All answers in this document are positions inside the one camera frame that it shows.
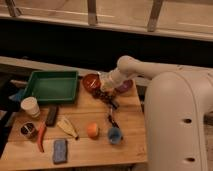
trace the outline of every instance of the red chili pepper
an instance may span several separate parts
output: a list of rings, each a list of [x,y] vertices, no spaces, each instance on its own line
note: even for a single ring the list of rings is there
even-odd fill
[[[46,124],[45,122],[42,122],[38,130],[38,139],[37,139],[37,145],[38,145],[39,151],[42,153],[44,152],[43,137],[44,137],[45,131],[46,131]]]

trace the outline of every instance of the plastic tray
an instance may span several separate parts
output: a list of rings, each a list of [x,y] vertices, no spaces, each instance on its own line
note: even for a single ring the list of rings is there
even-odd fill
[[[77,71],[34,71],[23,98],[36,97],[39,104],[73,103],[77,84]]]

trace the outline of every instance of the gray sponge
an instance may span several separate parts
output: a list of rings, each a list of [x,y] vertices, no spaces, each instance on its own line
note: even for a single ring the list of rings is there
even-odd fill
[[[67,162],[67,140],[58,139],[54,141],[53,163],[60,164]]]

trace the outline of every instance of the small white object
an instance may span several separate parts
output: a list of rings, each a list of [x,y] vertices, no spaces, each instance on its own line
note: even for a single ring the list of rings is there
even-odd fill
[[[35,97],[27,97],[22,100],[21,108],[33,118],[36,118],[40,115],[40,109]]]

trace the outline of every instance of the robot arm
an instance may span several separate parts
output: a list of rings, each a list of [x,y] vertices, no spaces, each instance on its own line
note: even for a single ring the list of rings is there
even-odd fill
[[[186,65],[174,65],[174,64],[160,64],[141,62],[130,56],[122,56],[117,62],[117,68],[110,71],[106,75],[101,75],[101,89],[107,91],[111,88],[120,86],[123,81],[136,77],[138,75],[147,79],[152,79],[156,75],[167,71],[176,70],[204,70],[206,68],[186,66]]]
[[[131,57],[101,76],[102,90],[142,75],[149,171],[208,171],[203,116],[213,108],[213,70],[144,63]]]

